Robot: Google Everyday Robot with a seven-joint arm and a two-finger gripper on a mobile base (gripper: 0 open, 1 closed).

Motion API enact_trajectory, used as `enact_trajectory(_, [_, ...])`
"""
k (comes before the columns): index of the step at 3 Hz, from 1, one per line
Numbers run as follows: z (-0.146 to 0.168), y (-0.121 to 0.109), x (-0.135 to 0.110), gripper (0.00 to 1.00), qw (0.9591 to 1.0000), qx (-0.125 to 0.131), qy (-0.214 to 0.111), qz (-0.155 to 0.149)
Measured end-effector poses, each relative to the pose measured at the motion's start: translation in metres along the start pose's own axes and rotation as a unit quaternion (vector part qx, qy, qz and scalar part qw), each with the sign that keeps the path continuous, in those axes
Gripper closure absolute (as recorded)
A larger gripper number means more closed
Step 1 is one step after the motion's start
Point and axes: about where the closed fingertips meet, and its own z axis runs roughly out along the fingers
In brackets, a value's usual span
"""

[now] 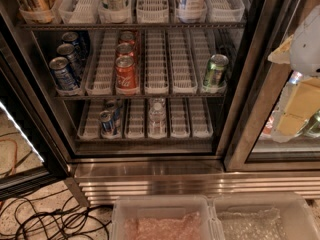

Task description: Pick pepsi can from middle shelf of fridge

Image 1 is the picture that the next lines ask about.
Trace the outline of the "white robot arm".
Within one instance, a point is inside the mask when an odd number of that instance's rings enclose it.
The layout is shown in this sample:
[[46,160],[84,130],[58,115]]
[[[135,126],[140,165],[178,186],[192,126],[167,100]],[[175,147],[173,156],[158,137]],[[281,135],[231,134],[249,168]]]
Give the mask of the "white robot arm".
[[303,75],[286,86],[280,98],[280,116],[275,132],[293,137],[320,108],[320,6],[315,6],[294,34],[269,56],[276,64],[288,64]]

